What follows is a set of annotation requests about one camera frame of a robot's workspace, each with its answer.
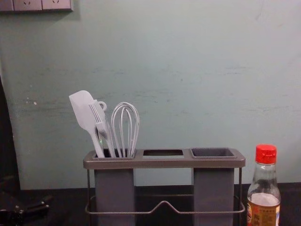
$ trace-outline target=light green wall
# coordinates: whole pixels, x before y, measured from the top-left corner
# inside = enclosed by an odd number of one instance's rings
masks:
[[[22,188],[86,185],[93,145],[68,99],[81,89],[110,111],[136,105],[138,148],[234,147],[249,183],[255,145],[274,143],[279,181],[301,182],[300,25],[298,0],[82,0],[70,14],[1,15]],[[183,170],[137,174],[190,182]]]

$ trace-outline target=sauce bottle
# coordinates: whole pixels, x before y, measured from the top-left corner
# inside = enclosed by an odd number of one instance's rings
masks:
[[[276,155],[274,145],[256,147],[255,172],[248,190],[248,226],[279,226],[280,192],[276,179]]]

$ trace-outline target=utensil holder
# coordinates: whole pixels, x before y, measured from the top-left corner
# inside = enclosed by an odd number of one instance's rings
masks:
[[[241,203],[242,167],[245,164],[244,156],[230,148],[136,150],[133,158],[96,158],[92,151],[84,159],[88,176],[86,213],[90,215],[89,223],[91,216],[97,215],[98,226],[135,226],[135,215],[150,215],[161,205],[168,205],[177,214],[193,215],[194,226],[232,226],[233,214],[238,214],[239,218],[245,211]],[[133,170],[140,168],[192,168],[193,211],[179,211],[165,200],[150,211],[137,211]],[[235,168],[239,168],[237,210],[233,210]],[[90,170],[95,172],[97,212],[90,209],[93,199],[89,193]]]

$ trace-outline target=power socket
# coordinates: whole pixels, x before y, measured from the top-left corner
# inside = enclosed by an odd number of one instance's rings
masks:
[[[0,0],[0,12],[14,11],[13,0]]]
[[[14,0],[15,11],[40,11],[42,10],[41,0]]]
[[[72,0],[42,0],[43,10],[73,11]]]

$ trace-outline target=red bottle cap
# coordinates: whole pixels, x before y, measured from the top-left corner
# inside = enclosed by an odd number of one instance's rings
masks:
[[[276,163],[277,148],[274,145],[257,145],[256,162],[261,164]]]

